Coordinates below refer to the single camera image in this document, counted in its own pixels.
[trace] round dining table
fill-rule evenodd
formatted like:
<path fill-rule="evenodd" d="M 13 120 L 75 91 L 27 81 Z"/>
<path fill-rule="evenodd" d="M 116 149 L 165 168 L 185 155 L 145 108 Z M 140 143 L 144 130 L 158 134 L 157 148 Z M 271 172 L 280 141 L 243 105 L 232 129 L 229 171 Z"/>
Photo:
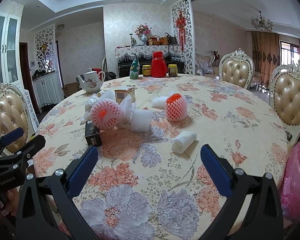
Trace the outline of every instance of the round dining table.
<path fill-rule="evenodd" d="M 179 74 L 139 76 L 104 82 L 103 90 L 135 87 L 136 107 L 150 109 L 149 132 L 129 129 L 100 131 L 99 160 L 73 202 L 101 239 L 198 239 L 226 201 L 201 162 L 200 149 L 209 144 L 233 168 L 263 176 L 270 172 L 280 185 L 287 159 L 287 138 L 280 118 L 250 91 L 217 79 Z M 185 95 L 188 115 L 168 122 L 152 100 L 172 92 Z M 45 148 L 34 156 L 36 175 L 66 169 L 87 149 L 80 118 L 91 94 L 81 90 L 55 106 L 38 134 Z M 181 131 L 197 134 L 182 154 L 172 152 L 171 138 Z M 247 196 L 232 230 L 242 222 Z"/>

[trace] green vase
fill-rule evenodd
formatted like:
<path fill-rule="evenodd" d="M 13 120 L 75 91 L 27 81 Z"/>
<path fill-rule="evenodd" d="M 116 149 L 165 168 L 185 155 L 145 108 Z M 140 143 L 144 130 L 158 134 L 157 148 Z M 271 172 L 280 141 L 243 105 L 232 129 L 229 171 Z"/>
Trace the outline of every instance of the green vase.
<path fill-rule="evenodd" d="M 136 54 L 130 68 L 130 79 L 137 79 L 139 77 L 140 63 Z"/>

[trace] smoke detector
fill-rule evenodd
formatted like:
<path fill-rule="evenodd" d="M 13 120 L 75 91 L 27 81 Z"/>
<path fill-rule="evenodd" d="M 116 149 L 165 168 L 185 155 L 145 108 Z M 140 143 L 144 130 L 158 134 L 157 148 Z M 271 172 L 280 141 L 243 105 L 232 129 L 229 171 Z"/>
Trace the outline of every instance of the smoke detector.
<path fill-rule="evenodd" d="M 64 24 L 58 25 L 58 26 L 56 27 L 56 29 L 57 29 L 58 31 L 63 30 L 63 29 L 64 29 Z"/>

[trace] human hand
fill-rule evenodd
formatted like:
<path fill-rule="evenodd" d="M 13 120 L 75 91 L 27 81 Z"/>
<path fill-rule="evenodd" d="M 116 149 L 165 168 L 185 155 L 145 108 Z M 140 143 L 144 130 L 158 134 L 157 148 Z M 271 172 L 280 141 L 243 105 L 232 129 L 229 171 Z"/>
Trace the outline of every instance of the human hand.
<path fill-rule="evenodd" d="M 11 213 L 12 216 L 16 216 L 16 212 L 18 210 L 19 203 L 19 192 L 16 188 L 9 190 L 7 193 L 7 197 L 9 202 L 6 203 L 5 209 Z"/>

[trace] cardboard box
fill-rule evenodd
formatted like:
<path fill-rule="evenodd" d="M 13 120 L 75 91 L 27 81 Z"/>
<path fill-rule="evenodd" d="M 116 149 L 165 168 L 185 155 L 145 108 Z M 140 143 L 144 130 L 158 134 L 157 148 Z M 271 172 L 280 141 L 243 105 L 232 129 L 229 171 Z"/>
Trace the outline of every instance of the cardboard box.
<path fill-rule="evenodd" d="M 135 88 L 134 87 L 121 87 L 114 91 L 115 100 L 120 104 L 128 95 L 132 97 L 132 103 L 135 103 Z"/>
<path fill-rule="evenodd" d="M 85 139 L 88 145 L 102 145 L 99 129 L 92 124 L 91 120 L 85 122 Z"/>
<path fill-rule="evenodd" d="M 64 87 L 62 88 L 62 90 L 64 92 L 64 96 L 65 97 L 69 97 L 70 95 L 78 92 L 81 89 L 79 88 L 79 84 L 77 82 L 75 82 L 75 83 L 64 85 Z"/>

